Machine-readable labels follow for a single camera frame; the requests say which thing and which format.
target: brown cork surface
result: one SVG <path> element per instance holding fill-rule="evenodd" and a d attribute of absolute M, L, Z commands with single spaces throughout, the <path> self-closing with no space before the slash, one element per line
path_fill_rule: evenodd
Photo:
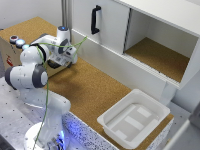
<path fill-rule="evenodd" d="M 10 36 L 17 35 L 20 39 L 24 39 L 27 44 L 30 44 L 33 40 L 39 38 L 43 33 L 56 36 L 56 31 L 56 26 L 40 17 L 35 17 L 0 31 L 0 36 L 9 42 Z"/>
<path fill-rule="evenodd" d="M 128 49 L 125 53 L 151 66 L 168 77 L 181 82 L 189 58 L 149 38 Z"/>
<path fill-rule="evenodd" d="M 129 88 L 79 58 L 77 64 L 50 78 L 49 89 L 69 99 L 71 112 L 123 150 L 105 134 L 97 118 L 127 95 Z M 173 115 L 167 116 L 137 150 L 146 149 L 172 119 Z"/>

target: green cable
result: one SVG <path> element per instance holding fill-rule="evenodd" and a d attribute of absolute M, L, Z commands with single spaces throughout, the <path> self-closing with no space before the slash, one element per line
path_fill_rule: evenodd
<path fill-rule="evenodd" d="M 77 50 L 76 50 L 76 53 L 74 54 L 74 57 L 75 57 L 76 54 L 77 54 L 77 52 L 78 52 L 78 50 L 79 50 L 79 48 L 80 48 L 80 46 L 82 45 L 83 42 L 85 42 L 86 39 L 87 39 L 87 36 L 86 36 L 81 42 L 79 42 L 78 44 L 71 45 L 71 46 L 59 46 L 59 45 L 53 45 L 53 44 L 49 44 L 49 43 L 38 43 L 38 44 L 46 44 L 46 45 L 52 45 L 52 46 L 57 46 L 57 47 L 73 47 L 73 46 L 79 45 L 78 48 L 77 48 Z M 39 55 L 40 55 L 40 57 L 41 57 L 41 59 L 42 59 L 42 61 L 43 61 L 43 66 L 44 66 L 44 68 L 47 69 L 47 68 L 46 68 L 46 64 L 44 63 L 43 56 L 42 56 L 42 54 L 41 54 L 41 52 L 40 52 L 38 46 L 37 46 L 37 50 L 38 50 Z M 45 114 L 44 114 L 44 117 L 43 117 L 43 120 L 42 120 L 42 124 L 41 124 L 41 126 L 40 126 L 40 130 L 39 130 L 39 132 L 38 132 L 38 134 L 37 134 L 37 138 L 36 138 L 35 143 L 34 143 L 34 146 L 33 146 L 33 150 L 35 149 L 35 145 L 36 145 L 37 140 L 38 140 L 38 138 L 39 138 L 39 135 L 40 135 L 40 132 L 41 132 L 41 129 L 42 129 L 42 125 L 44 124 L 44 120 L 45 120 L 46 115 L 47 115 L 48 96 L 49 96 L 49 82 L 48 82 L 48 80 L 47 80 L 46 110 L 45 110 Z"/>

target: cabinet handle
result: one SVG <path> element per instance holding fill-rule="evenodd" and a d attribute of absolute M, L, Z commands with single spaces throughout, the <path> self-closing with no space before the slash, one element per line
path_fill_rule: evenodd
<path fill-rule="evenodd" d="M 101 7 L 96 5 L 96 8 L 92 10 L 92 23 L 91 23 L 91 31 L 92 34 L 98 33 L 100 30 L 96 28 L 96 12 L 101 10 Z"/>

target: white plastic bin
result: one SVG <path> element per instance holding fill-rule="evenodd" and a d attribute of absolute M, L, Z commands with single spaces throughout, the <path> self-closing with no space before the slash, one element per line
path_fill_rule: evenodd
<path fill-rule="evenodd" d="M 135 149 L 169 113 L 169 108 L 134 89 L 97 121 L 105 133 L 122 147 Z"/>

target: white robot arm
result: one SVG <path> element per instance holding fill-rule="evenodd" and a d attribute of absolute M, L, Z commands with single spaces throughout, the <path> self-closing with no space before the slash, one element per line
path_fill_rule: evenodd
<path fill-rule="evenodd" d="M 43 87 L 47 84 L 48 75 L 42 65 L 43 60 L 46 62 L 48 59 L 51 59 L 62 66 L 67 66 L 66 64 L 69 62 L 72 64 L 77 62 L 76 48 L 62 46 L 71 46 L 70 32 L 66 27 L 58 27 L 57 37 L 45 35 L 35 40 L 29 48 L 21 53 L 20 60 L 22 66 L 11 67 L 6 70 L 6 82 L 14 89 L 20 91 L 20 98 L 25 103 L 36 107 L 46 106 L 47 91 Z M 63 146 L 66 143 L 65 138 L 60 139 L 60 135 L 63 132 L 62 115 L 69 111 L 71 104 L 66 98 L 49 92 L 47 105 L 46 119 L 44 120 L 36 149 L 66 150 L 66 146 Z M 38 129 L 37 131 L 33 130 L 35 128 L 32 127 L 25 136 L 25 150 L 33 149 Z"/>

